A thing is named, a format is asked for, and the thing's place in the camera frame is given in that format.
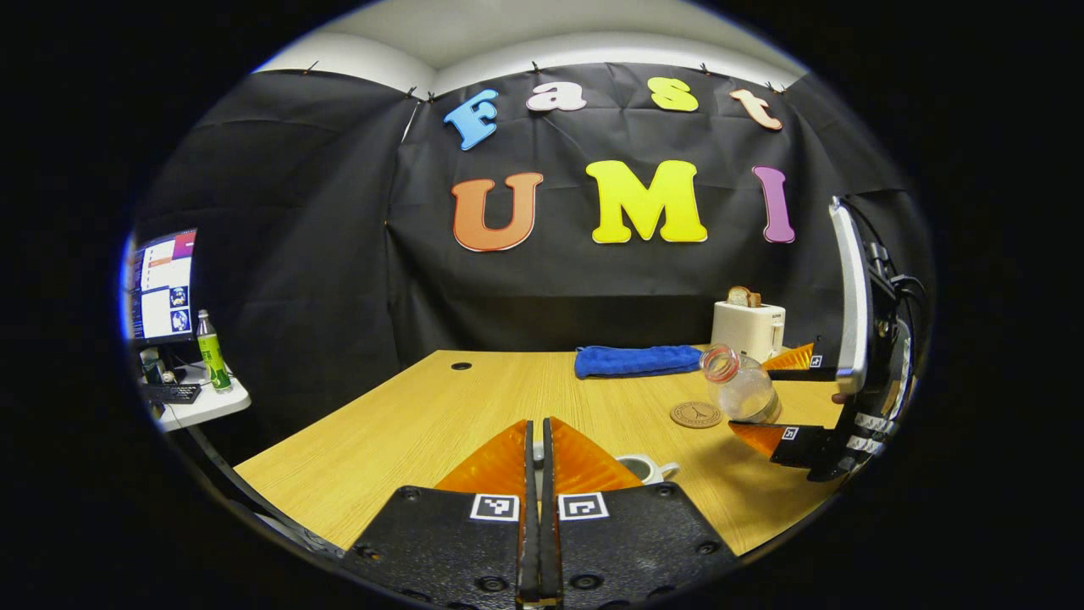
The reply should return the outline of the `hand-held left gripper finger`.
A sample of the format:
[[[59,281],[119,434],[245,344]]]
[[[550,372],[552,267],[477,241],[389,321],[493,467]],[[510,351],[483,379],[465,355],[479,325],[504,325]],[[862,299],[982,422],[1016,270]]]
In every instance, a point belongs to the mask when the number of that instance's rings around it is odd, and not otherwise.
[[[737,567],[678,483],[618,489],[622,464],[555,417],[542,447],[539,589],[559,609],[644,609]]]
[[[341,567],[430,609],[522,607],[537,593],[533,432],[515,421],[437,486],[396,489]]]

